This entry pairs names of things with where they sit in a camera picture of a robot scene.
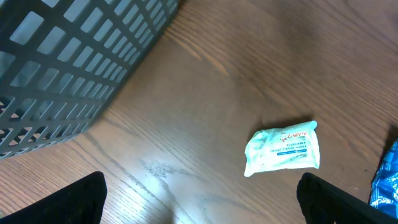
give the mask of wooden surface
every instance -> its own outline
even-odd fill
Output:
[[[87,133],[0,161],[0,209],[95,170],[108,185],[103,223],[304,223],[304,172],[367,202],[397,136],[397,46],[397,1],[181,1]],[[243,177],[255,130],[308,119],[320,169]]]

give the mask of black object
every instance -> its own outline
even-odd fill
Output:
[[[0,219],[1,224],[97,224],[106,198],[101,172],[94,172],[28,207]]]
[[[398,223],[311,173],[305,173],[298,183],[297,200],[308,224]]]
[[[0,159],[87,130],[178,0],[0,0]]]

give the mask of wood grain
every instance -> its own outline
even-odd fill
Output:
[[[0,161],[3,215],[100,170],[103,223],[305,223],[312,172],[367,202],[397,135],[398,2],[186,0],[102,118]],[[243,177],[253,132],[315,119],[320,169]]]

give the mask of wooden table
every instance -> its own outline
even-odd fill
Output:
[[[102,118],[0,161],[4,215],[104,172],[103,223],[305,223],[312,172],[367,202],[398,132],[398,2],[186,0]],[[318,121],[320,169],[243,177],[255,130]]]

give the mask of gray basket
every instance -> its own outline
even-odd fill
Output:
[[[0,159],[87,130],[157,41],[177,5],[178,0],[3,2]]]

